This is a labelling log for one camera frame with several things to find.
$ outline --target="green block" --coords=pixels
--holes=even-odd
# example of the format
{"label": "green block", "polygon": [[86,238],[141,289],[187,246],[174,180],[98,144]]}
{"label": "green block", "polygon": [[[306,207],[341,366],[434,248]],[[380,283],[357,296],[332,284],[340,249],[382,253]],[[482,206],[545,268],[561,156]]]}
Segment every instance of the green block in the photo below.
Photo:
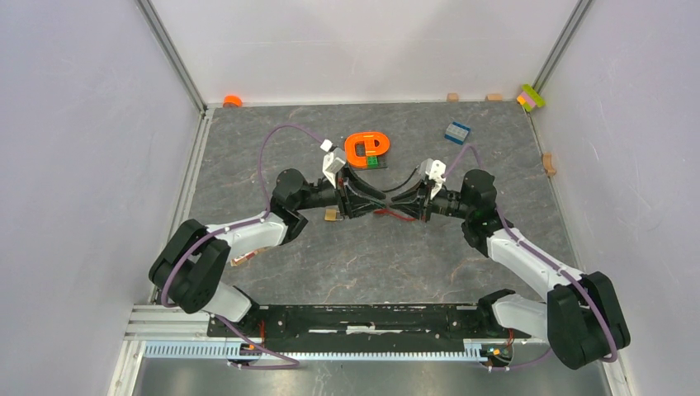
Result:
{"label": "green block", "polygon": [[367,167],[378,167],[379,160],[375,156],[367,157]]}
{"label": "green block", "polygon": [[545,100],[542,99],[540,94],[535,92],[535,90],[532,87],[530,87],[530,85],[523,84],[523,92],[527,93],[535,101],[535,104],[537,104],[537,107],[544,107],[544,105],[546,104]]}

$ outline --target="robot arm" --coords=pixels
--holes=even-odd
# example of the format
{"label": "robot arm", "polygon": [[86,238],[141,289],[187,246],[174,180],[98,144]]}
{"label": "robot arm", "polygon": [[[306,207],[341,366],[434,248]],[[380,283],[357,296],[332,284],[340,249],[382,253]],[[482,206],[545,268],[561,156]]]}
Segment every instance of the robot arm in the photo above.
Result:
{"label": "robot arm", "polygon": [[149,279],[164,289],[176,263],[195,243],[207,239],[187,258],[173,277],[168,297],[191,314],[204,310],[238,322],[250,310],[248,296],[220,282],[226,262],[261,248],[289,243],[299,236],[308,220],[300,210],[337,205],[340,213],[355,218],[385,207],[385,194],[376,190],[345,163],[342,150],[330,149],[324,157],[325,178],[308,183],[296,169],[277,177],[270,211],[227,224],[203,225],[190,219],[180,225],[151,266]]}
{"label": "robot arm", "polygon": [[[324,178],[309,183],[295,169],[277,177],[269,213],[229,224],[184,222],[151,267],[149,279],[163,289],[173,278],[168,297],[187,313],[204,310],[240,321],[251,309],[242,291],[220,282],[226,262],[261,248],[289,243],[308,223],[300,210],[337,205],[341,215],[355,218],[386,207],[385,194],[365,183],[345,164],[342,150],[329,148]],[[496,208],[494,177],[475,169],[466,173],[461,189],[443,186],[445,165],[428,159],[420,167],[420,181],[391,199],[390,207],[422,221],[432,215],[463,219],[462,232],[470,246],[524,279],[546,304],[524,299],[512,290],[499,290],[480,299],[482,324],[496,331],[514,328],[547,340],[559,359],[572,369],[610,353],[603,329],[570,278],[587,291],[604,316],[617,349],[630,343],[612,282],[603,274],[586,275],[542,251],[523,237]],[[201,240],[207,236],[213,238]],[[188,250],[201,243],[184,261]],[[542,258],[554,263],[548,266]],[[182,267],[172,276],[176,263]]]}
{"label": "robot arm", "polygon": [[465,174],[459,191],[449,191],[442,186],[443,169],[439,161],[423,162],[422,180],[394,197],[390,206],[422,221],[434,214],[464,219],[461,228],[469,245],[513,271],[546,301],[524,299],[512,290],[487,295],[479,301],[487,326],[514,328],[548,341],[557,357],[572,369],[606,356],[611,352],[607,338],[591,307],[571,284],[573,280],[583,286],[600,310],[617,349],[629,345],[629,331],[613,284],[604,274],[586,275],[567,266],[529,242],[510,222],[501,221],[494,177],[489,173],[473,169]]}

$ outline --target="blue block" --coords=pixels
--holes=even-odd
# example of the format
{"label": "blue block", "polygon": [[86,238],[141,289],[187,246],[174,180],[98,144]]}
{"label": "blue block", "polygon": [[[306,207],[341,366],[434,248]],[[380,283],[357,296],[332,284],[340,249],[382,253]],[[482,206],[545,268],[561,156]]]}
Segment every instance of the blue block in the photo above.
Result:
{"label": "blue block", "polygon": [[455,142],[457,144],[464,144],[464,140],[459,140],[458,138],[452,137],[449,134],[445,135],[445,139]]}
{"label": "blue block", "polygon": [[445,130],[445,139],[457,144],[463,144],[470,132],[471,128],[468,126],[453,122],[447,127],[447,130]]}

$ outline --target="metal frame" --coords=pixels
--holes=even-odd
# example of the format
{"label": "metal frame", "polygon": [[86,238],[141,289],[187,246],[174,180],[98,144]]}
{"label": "metal frame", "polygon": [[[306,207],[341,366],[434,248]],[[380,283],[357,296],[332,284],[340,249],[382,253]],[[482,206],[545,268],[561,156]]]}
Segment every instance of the metal frame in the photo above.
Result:
{"label": "metal frame", "polygon": [[[192,100],[192,103],[201,114],[200,123],[192,142],[192,151],[187,162],[185,175],[182,179],[180,196],[177,200],[173,221],[168,233],[168,235],[172,235],[178,225],[189,214],[215,106],[209,107],[204,102],[151,1],[135,0],[135,2],[144,14],[144,18],[148,22],[163,52],[168,57],[173,69],[187,90],[187,94]],[[579,0],[576,4],[574,11],[571,13],[569,20],[566,22],[564,29],[560,33],[559,38],[532,85],[536,91],[540,92],[545,86],[592,2],[593,0]],[[155,301],[155,298],[156,289],[154,288],[151,301]],[[107,394],[114,396],[131,396],[133,394],[143,358],[149,353],[157,351],[153,347],[147,350],[149,342],[154,346],[160,344],[175,345],[176,343],[178,345],[185,345],[183,343],[189,343],[188,345],[196,343],[202,346],[209,346],[212,342],[222,342],[221,338],[208,338],[206,335],[209,320],[210,317],[207,313],[188,314],[180,309],[166,309],[158,305],[136,305],[132,310],[124,341],[122,342],[119,359],[116,363],[116,368]],[[259,342],[260,340],[254,338],[253,341]],[[238,338],[226,338],[223,342],[240,343],[241,340]],[[465,340],[465,346],[467,347],[467,343],[490,344],[503,342],[504,340],[499,339],[473,339]],[[516,340],[516,342],[525,344],[527,342],[543,341],[537,339],[522,339]],[[355,359],[358,357],[362,358],[362,356],[347,356],[348,359]],[[416,357],[418,360],[440,360],[445,356]],[[627,383],[627,377],[624,374],[624,364],[621,361],[603,365],[603,368],[613,396],[633,395]]]}
{"label": "metal frame", "polygon": [[571,41],[571,37],[574,36],[574,33],[579,28],[581,21],[584,19],[586,12],[589,10],[593,1],[594,0],[579,0],[579,2],[576,3],[574,11],[571,12],[569,20],[566,21],[564,29],[561,30],[559,38],[556,39],[554,47],[552,47],[549,56],[547,56],[545,63],[542,65],[540,73],[537,75],[535,82],[532,84],[532,88],[534,88],[535,91],[542,92],[547,80],[549,80],[549,77],[551,76],[551,72],[559,63],[561,56]]}
{"label": "metal frame", "polygon": [[168,57],[170,64],[175,69],[175,73],[180,78],[182,85],[187,90],[187,95],[189,95],[190,99],[192,100],[192,104],[194,104],[197,110],[203,115],[207,109],[206,102],[204,102],[199,90],[197,90],[197,87],[192,80],[192,76],[190,76],[190,73],[187,71],[182,58],[180,58],[180,54],[177,53],[175,44],[173,43],[173,40],[170,39],[168,31],[165,30],[163,21],[160,20],[158,13],[155,11],[154,5],[150,0],[135,1],[141,12],[144,14],[144,18],[148,22],[151,31],[154,33],[156,40],[160,44],[160,47],[163,49],[165,56]]}
{"label": "metal frame", "polygon": [[[196,181],[199,177],[199,169],[201,160],[204,158],[204,149],[206,147],[206,138],[209,136],[209,128],[211,126],[211,117],[214,115],[214,109],[207,110],[199,120],[197,131],[194,140],[192,141],[192,150],[187,159],[187,167],[185,175],[182,177],[180,186],[180,195],[177,197],[177,204],[173,211],[173,221],[168,230],[168,237],[163,241],[161,248],[165,247],[165,243],[177,231],[177,227],[190,214],[192,207],[192,197],[195,195]],[[149,302],[154,303],[158,297],[158,288],[153,287],[149,297]]]}

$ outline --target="gray tabletop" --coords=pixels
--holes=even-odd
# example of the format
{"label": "gray tabletop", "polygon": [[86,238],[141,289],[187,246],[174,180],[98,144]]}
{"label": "gray tabletop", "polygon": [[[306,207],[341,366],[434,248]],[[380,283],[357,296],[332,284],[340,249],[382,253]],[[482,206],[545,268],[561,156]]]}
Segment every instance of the gray tabletop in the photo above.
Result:
{"label": "gray tabletop", "polygon": [[[535,244],[574,264],[532,125],[515,102],[217,109],[190,217],[221,224],[263,210],[256,164],[263,137],[275,125],[301,124],[336,144],[365,130],[386,134],[391,140],[388,168],[360,176],[387,189],[425,158],[449,165],[461,149],[443,137],[453,121],[472,128],[468,141],[478,145],[486,170],[496,177],[506,217]],[[281,130],[263,155],[267,188],[272,190],[277,174],[289,167],[315,182],[322,177],[323,154],[302,132]],[[459,190],[464,173],[474,167],[475,160],[466,155],[447,187]],[[512,272],[470,248],[459,220],[434,216],[428,223],[408,223],[369,214],[326,222],[322,209],[303,215],[309,224],[297,240],[227,267],[223,280],[261,304],[467,303],[503,288],[537,298]]]}

